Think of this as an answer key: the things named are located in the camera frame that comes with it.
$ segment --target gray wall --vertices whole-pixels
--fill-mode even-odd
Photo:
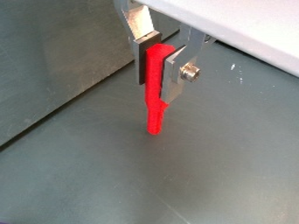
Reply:
[[[0,1],[0,145],[129,61],[112,1]]]

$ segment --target gray floor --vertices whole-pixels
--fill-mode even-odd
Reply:
[[[0,222],[295,224],[299,79],[213,44],[145,133],[129,65],[0,153]]]

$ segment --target white surface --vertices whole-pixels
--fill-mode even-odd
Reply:
[[[299,76],[297,0],[137,0]]]

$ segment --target bolt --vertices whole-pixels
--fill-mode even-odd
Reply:
[[[209,42],[209,40],[211,40],[211,35],[205,35],[205,38],[204,38],[204,43],[208,43]]]
[[[181,79],[189,82],[195,82],[200,77],[201,70],[191,63],[187,63],[181,69]]]

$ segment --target red plastic pin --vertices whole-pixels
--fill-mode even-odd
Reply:
[[[144,101],[147,105],[147,131],[157,135],[163,127],[164,109],[160,99],[164,58],[175,51],[172,45],[156,44],[145,50]]]

